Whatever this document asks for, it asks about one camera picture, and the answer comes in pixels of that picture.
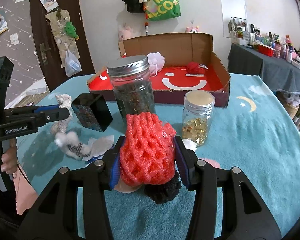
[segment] jar lid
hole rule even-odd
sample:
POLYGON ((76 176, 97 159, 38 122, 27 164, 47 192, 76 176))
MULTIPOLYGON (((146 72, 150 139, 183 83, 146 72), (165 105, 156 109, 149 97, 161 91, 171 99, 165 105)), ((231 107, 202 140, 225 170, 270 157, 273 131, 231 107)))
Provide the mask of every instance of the jar lid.
POLYGON ((110 77, 127 77, 149 68, 147 56, 131 56, 111 61, 107 65, 110 77))
POLYGON ((196 114, 210 113, 214 103, 214 96, 204 90, 192 90, 185 95, 185 108, 196 114))

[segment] door handle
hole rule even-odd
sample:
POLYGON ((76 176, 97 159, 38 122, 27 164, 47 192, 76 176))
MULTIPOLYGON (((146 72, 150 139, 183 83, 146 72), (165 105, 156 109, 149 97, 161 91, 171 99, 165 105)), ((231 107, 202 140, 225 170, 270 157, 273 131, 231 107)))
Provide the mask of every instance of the door handle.
POLYGON ((40 47, 40 52, 41 52, 41 57, 42 57, 43 65, 46 66, 46 65, 48 65, 48 59, 47 59, 46 51, 51 50, 51 48, 46 48, 45 49, 44 43, 41 43, 39 45, 39 47, 40 47))

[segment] metal bolt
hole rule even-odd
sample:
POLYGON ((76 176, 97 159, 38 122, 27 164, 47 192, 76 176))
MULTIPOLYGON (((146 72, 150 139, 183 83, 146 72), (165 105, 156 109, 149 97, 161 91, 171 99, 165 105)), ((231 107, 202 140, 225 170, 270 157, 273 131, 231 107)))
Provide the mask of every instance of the metal bolt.
POLYGON ((65 174, 65 173, 68 172, 68 168, 67 168, 67 167, 62 167, 62 168, 59 170, 59 172, 60 172, 61 174, 65 174))
POLYGON ((232 171, 236 174, 239 174, 241 172, 240 168, 238 168, 238 167, 233 167, 232 171))
POLYGON ((197 165, 204 166, 206 165, 206 162, 204 160, 197 160, 197 165))
POLYGON ((96 166, 102 166, 103 165, 103 160, 96 160, 94 162, 94 165, 96 165, 96 166))

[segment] door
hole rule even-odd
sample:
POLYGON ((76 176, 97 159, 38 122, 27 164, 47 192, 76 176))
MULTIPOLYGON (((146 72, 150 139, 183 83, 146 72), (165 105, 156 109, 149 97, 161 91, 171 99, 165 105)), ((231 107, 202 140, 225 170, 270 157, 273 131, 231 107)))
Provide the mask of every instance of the door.
MULTIPOLYGON (((95 70, 90 57, 90 52, 83 29, 79 0, 56 0, 59 8, 68 10, 70 20, 76 28, 79 39, 76 40, 78 51, 80 54, 80 64, 82 71, 74 76, 94 74, 95 70)), ((40 66, 45 76, 47 86, 50 91, 57 88, 69 78, 66 76, 65 68, 61 68, 61 59, 58 46, 51 32, 51 27, 45 15, 48 12, 42 6, 40 0, 30 0, 30 17, 35 49, 40 61, 40 66), (47 65, 43 64, 40 44, 44 44, 47 56, 47 65)))

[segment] gray wallpaper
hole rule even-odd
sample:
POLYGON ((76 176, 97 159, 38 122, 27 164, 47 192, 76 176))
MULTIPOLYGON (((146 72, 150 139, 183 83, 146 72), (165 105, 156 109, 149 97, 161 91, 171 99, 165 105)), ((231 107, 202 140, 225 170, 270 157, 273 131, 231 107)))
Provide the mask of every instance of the gray wallpaper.
POLYGON ((5 13, 8 30, 0 34, 0 57, 7 56, 14 64, 6 105, 34 82, 43 78, 35 52, 30 21, 29 0, 0 0, 0 11, 5 13), (10 35, 18 33, 19 44, 12 45, 10 35))

